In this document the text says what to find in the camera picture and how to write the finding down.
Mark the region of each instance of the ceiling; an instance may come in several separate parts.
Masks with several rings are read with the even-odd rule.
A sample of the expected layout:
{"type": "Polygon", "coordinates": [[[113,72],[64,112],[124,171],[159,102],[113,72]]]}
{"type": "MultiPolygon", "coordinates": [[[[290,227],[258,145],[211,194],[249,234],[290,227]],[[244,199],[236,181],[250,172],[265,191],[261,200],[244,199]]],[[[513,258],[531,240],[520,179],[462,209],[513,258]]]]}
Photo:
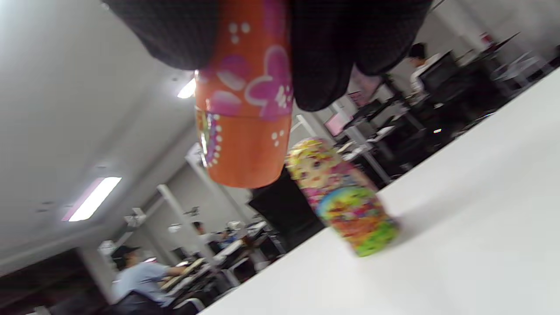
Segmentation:
{"type": "Polygon", "coordinates": [[[192,74],[151,58],[97,0],[0,0],[0,275],[99,243],[184,163],[192,74]],[[86,221],[61,221],[120,176],[86,221]]]}

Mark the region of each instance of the desk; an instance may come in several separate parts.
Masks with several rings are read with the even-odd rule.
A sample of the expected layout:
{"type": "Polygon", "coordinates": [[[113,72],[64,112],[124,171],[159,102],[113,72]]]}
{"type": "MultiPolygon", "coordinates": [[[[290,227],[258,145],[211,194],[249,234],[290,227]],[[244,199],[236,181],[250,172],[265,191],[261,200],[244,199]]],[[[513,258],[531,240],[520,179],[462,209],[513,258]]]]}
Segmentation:
{"type": "MultiPolygon", "coordinates": [[[[266,227],[267,223],[265,221],[259,222],[249,228],[247,228],[247,233],[249,237],[255,237],[259,232],[266,227]]],[[[243,246],[243,241],[238,239],[233,243],[229,244],[226,248],[222,249],[219,253],[214,256],[214,259],[221,263],[223,260],[226,259],[227,256],[233,254],[236,250],[238,250],[241,246],[243,246]]]]}
{"type": "Polygon", "coordinates": [[[325,229],[201,314],[559,314],[558,86],[555,71],[383,189],[403,226],[390,248],[357,258],[325,229]]]}
{"type": "Polygon", "coordinates": [[[183,273],[180,276],[177,277],[173,277],[171,278],[169,281],[167,281],[166,283],[164,283],[161,286],[161,289],[163,291],[169,291],[171,290],[171,288],[173,288],[175,285],[177,285],[177,283],[179,283],[179,281],[181,281],[182,279],[186,278],[187,276],[189,276],[189,274],[191,272],[193,272],[193,270],[195,270],[198,266],[202,265],[202,263],[204,262],[204,258],[200,258],[198,260],[196,260],[195,262],[193,262],[192,264],[190,264],[190,266],[188,266],[187,268],[185,268],[185,271],[183,271],[183,273]]]}
{"type": "Polygon", "coordinates": [[[184,290],[187,289],[190,284],[194,283],[195,281],[200,279],[200,277],[202,277],[203,275],[205,275],[210,271],[212,271],[212,266],[210,265],[203,266],[202,268],[200,268],[200,270],[197,273],[195,273],[194,275],[193,274],[189,275],[188,277],[184,278],[180,283],[175,285],[173,289],[169,290],[167,295],[171,297],[176,297],[181,292],[184,292],[184,290]]]}

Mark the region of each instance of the matryoshka doll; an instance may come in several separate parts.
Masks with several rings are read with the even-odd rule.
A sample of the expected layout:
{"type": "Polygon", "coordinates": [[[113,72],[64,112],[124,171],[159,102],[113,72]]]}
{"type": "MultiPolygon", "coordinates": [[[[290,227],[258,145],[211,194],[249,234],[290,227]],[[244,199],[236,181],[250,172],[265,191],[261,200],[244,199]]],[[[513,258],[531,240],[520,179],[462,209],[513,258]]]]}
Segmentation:
{"type": "Polygon", "coordinates": [[[217,183],[258,188],[284,165],[293,87],[287,0],[220,0],[214,55],[195,76],[203,161],[217,183]]]}
{"type": "Polygon", "coordinates": [[[317,216],[358,256],[380,251],[398,235],[396,222],[376,197],[376,187],[324,139],[295,144],[286,165],[317,216]]]}

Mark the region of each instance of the white shirt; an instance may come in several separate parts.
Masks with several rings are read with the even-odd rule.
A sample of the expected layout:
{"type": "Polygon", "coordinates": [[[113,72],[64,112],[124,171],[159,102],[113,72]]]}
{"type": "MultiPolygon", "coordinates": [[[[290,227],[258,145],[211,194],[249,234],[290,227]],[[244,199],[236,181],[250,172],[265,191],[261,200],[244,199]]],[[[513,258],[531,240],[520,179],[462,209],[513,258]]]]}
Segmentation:
{"type": "Polygon", "coordinates": [[[428,60],[426,60],[425,64],[419,66],[418,68],[416,68],[416,70],[414,70],[414,72],[410,76],[410,86],[412,87],[412,94],[424,93],[424,84],[422,84],[422,81],[418,77],[440,58],[440,54],[435,54],[428,60]]]}
{"type": "Polygon", "coordinates": [[[210,242],[219,242],[220,241],[220,238],[215,233],[201,234],[198,237],[200,237],[205,244],[208,244],[210,242]]]}

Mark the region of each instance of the dark hair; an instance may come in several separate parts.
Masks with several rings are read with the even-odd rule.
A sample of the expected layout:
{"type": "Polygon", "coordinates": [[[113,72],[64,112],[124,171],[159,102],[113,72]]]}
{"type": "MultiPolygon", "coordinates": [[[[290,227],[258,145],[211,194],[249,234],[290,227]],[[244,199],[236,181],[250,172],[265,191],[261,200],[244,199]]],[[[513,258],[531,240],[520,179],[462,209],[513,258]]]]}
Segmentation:
{"type": "Polygon", "coordinates": [[[412,45],[410,51],[408,52],[408,57],[426,59],[426,44],[416,43],[412,45]]]}
{"type": "Polygon", "coordinates": [[[115,262],[115,266],[119,271],[123,271],[127,268],[127,256],[139,250],[140,247],[131,247],[126,245],[121,245],[111,254],[111,258],[115,262]]]}
{"type": "Polygon", "coordinates": [[[113,258],[113,261],[117,270],[123,271],[127,268],[127,260],[124,257],[113,258]]]}

